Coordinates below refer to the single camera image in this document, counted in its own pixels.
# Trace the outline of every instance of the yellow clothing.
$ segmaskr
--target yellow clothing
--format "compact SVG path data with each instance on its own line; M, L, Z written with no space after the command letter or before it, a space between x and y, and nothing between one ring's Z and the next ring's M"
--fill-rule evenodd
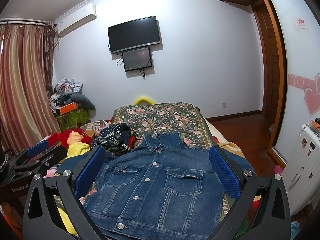
M82 155L90 151L90 145L82 142L73 143L69 146L67 158L75 157L78 155Z
M87 151L90 151L89 144L82 143L82 142L73 143L69 146L68 154L65 159L85 154ZM68 215L66 214L66 212L62 208L58 208L58 211L67 231L70 234L77 235L77 232L72 226L71 221Z

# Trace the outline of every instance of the orange box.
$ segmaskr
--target orange box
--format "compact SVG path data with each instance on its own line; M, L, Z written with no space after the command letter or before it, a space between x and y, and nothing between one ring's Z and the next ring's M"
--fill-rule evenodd
M72 110L77 109L77 104L75 102L68 104L66 106L63 106L60 108L60 114L65 114L67 112L70 112Z
M311 120L312 121L312 123L313 123L313 125L318 129L318 130L320 130L320 125L319 124L317 124L315 121L313 121L313 120Z

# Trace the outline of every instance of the curtain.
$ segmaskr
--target curtain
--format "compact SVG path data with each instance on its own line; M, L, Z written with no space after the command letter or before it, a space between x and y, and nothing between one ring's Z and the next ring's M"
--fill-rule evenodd
M53 22L46 22L44 26L44 80L47 89L48 98L53 95L52 72L53 72L53 46L56 32Z
M17 153L60 132L47 97L44 27L0 26L0 119L4 141Z

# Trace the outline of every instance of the pink heart decal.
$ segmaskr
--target pink heart decal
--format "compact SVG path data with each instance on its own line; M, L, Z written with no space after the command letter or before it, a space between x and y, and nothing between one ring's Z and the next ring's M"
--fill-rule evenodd
M316 75L315 82L316 82L316 90L317 92L320 92L320 73Z
M304 90L304 101L306 102L310 116L320 110L320 93L313 91L310 88Z

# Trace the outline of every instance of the chest pocket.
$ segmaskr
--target chest pocket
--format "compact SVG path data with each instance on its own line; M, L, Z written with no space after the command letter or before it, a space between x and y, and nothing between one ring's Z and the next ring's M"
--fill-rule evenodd
M130 168L127 166L116 167L113 170L112 175L109 176L109 179L103 185L109 187L127 185L135 180L141 168L142 167L139 166Z
M164 189L178 196L200 194L203 172L195 170L181 171L168 169Z

